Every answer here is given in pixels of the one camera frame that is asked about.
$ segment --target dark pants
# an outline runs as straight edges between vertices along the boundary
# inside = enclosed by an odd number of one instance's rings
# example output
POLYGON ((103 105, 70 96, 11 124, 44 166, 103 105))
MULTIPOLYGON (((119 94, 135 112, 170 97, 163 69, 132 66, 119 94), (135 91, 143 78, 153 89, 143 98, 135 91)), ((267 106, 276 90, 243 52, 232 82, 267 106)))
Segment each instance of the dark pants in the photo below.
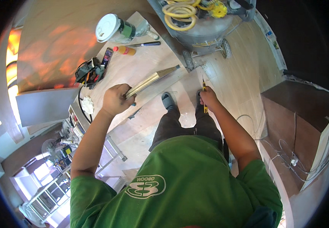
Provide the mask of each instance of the dark pants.
POLYGON ((178 109, 170 109, 164 114, 158 124, 156 133, 154 134, 152 146, 149 151, 152 151, 159 143, 180 135, 201 135, 213 139, 218 142, 218 148, 223 151, 222 134, 217 129, 215 122, 208 113, 204 113, 203 106, 199 106, 195 110, 196 124, 191 128, 181 127, 178 119, 180 112, 178 109))

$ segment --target orange juice bottle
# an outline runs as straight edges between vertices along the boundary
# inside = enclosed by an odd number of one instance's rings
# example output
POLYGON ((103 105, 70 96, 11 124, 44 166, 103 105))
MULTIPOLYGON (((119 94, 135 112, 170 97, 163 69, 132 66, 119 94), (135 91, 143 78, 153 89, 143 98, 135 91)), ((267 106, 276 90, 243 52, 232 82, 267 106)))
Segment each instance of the orange juice bottle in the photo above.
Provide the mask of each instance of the orange juice bottle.
POLYGON ((114 47, 113 51, 117 51, 118 53, 122 54, 122 55, 134 55, 135 54, 135 49, 134 48, 130 48, 130 47, 126 47, 126 46, 118 46, 118 47, 114 47))

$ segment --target black cable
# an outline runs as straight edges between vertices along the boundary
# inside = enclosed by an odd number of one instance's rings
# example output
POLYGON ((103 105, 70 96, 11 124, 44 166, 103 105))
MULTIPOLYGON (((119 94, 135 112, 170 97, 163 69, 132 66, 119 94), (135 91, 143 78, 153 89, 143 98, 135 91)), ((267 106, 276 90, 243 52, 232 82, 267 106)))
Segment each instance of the black cable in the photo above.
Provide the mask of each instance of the black cable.
POLYGON ((81 86, 81 88, 80 88, 79 91, 78 91, 78 104, 79 104, 79 107, 80 107, 80 109, 81 109, 81 112, 82 112, 83 115, 85 116, 86 120, 91 124, 91 123, 92 123, 92 116, 91 116, 91 114, 90 114, 90 119, 91 119, 91 121, 90 121, 89 118, 87 118, 87 116, 86 116, 86 114, 85 114, 85 111, 82 109, 81 98, 79 97, 82 88, 83 88, 83 86, 81 86))

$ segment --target gray slipper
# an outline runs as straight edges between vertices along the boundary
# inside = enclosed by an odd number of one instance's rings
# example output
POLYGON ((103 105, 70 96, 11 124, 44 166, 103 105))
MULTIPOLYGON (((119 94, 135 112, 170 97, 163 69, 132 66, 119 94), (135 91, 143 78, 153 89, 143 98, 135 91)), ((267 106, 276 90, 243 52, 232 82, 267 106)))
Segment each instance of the gray slipper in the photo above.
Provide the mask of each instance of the gray slipper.
POLYGON ((171 97, 171 94, 169 92, 163 93, 161 98, 162 98, 163 106, 167 110, 177 108, 177 105, 176 105, 175 101, 173 100, 173 98, 171 97))

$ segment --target coiled hose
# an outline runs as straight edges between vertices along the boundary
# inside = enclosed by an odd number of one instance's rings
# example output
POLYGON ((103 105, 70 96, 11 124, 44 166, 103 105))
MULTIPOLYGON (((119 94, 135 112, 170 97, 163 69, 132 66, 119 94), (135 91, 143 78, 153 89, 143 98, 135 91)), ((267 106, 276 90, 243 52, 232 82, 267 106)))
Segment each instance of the coiled hose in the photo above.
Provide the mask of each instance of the coiled hose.
POLYGON ((196 8, 199 7, 202 10, 212 10, 214 8, 214 3, 218 2, 219 0, 211 0, 211 1, 204 1, 204 0, 166 0, 168 5, 162 8, 162 12, 165 14, 164 21, 166 24, 173 30, 176 31, 187 31, 192 29, 195 24, 196 20, 198 19, 196 14, 196 8), (185 27, 178 27, 172 22, 172 19, 177 21, 184 21, 184 22, 191 22, 188 26, 185 27))

